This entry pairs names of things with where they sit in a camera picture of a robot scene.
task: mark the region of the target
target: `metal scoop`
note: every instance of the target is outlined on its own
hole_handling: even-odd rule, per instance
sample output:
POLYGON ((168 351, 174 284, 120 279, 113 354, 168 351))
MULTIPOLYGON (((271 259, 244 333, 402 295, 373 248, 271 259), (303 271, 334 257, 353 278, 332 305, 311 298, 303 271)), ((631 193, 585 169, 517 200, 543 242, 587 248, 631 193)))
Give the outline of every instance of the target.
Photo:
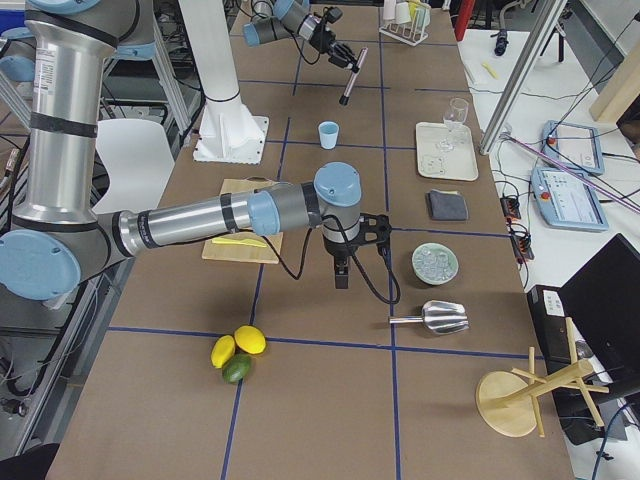
POLYGON ((440 300, 425 303, 421 317, 389 317, 389 324, 397 323, 422 323, 434 335, 447 335, 469 328, 463 305, 440 300))

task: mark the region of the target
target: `blue joint cap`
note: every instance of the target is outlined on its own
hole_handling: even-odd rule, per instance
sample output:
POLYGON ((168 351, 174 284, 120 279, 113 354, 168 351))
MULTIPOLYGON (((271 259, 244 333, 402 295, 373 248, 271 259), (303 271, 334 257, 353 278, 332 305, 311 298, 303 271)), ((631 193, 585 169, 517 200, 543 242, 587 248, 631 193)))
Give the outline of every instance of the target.
POLYGON ((258 192, 249 198, 249 218, 256 235, 275 235, 280 231, 280 214, 268 192, 258 192))
POLYGON ((260 45, 260 37, 258 37, 258 31, 253 23, 246 23, 242 27, 242 34, 244 35, 244 41, 250 47, 257 47, 260 45))
POLYGON ((33 82, 36 76, 34 61, 18 55, 0 58, 0 70, 12 82, 33 82))
POLYGON ((73 15, 95 7, 100 0, 27 0, 27 3, 47 13, 73 15))
POLYGON ((362 198, 358 171, 342 162, 327 163, 318 170, 313 186, 320 198, 336 207, 353 207, 362 198))
POLYGON ((9 40, 20 40, 23 38, 33 38, 34 35, 31 33, 27 27, 15 27, 10 28, 9 30, 5 30, 2 32, 2 36, 4 38, 8 38, 9 40))
POLYGON ((119 45, 113 58, 116 60, 151 60, 156 54, 156 42, 141 45, 119 45))
POLYGON ((295 0, 276 1, 276 4, 273 7, 273 14, 278 20, 282 20, 286 17, 287 13, 289 13, 289 10, 291 10, 291 7, 293 6, 293 2, 295 2, 295 0))
POLYGON ((0 283, 16 295, 49 300, 79 282, 76 257, 55 238, 33 230, 12 230, 0 237, 0 283))

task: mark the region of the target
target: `round wooden base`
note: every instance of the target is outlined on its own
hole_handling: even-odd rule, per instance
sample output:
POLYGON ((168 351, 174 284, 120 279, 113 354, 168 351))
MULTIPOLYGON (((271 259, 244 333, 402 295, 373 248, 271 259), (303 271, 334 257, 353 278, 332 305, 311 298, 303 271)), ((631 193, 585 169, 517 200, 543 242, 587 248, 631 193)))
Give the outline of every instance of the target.
POLYGON ((527 386, 522 378, 509 372, 491 372, 482 377, 476 389, 476 405, 484 421, 496 432, 508 437, 524 437, 536 428, 529 396, 508 406, 499 400, 527 386))

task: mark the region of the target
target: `white chair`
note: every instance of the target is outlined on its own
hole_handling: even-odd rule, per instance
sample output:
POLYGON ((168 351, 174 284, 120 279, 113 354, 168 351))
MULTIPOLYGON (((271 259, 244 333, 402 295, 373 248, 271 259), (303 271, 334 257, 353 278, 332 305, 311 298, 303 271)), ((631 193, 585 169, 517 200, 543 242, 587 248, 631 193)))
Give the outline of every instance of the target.
POLYGON ((96 150, 109 174, 109 189, 93 207, 95 213, 138 213, 158 206, 175 165, 160 124, 138 118, 102 120, 96 150))

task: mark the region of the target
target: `gray cloth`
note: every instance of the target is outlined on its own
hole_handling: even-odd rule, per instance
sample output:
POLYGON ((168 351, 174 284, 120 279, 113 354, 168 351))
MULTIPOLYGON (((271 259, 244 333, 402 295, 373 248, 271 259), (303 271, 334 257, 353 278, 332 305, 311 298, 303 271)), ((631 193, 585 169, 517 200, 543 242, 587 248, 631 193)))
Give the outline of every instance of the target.
POLYGON ((431 190, 426 195, 429 216, 434 220, 468 220, 464 197, 458 192, 431 190))

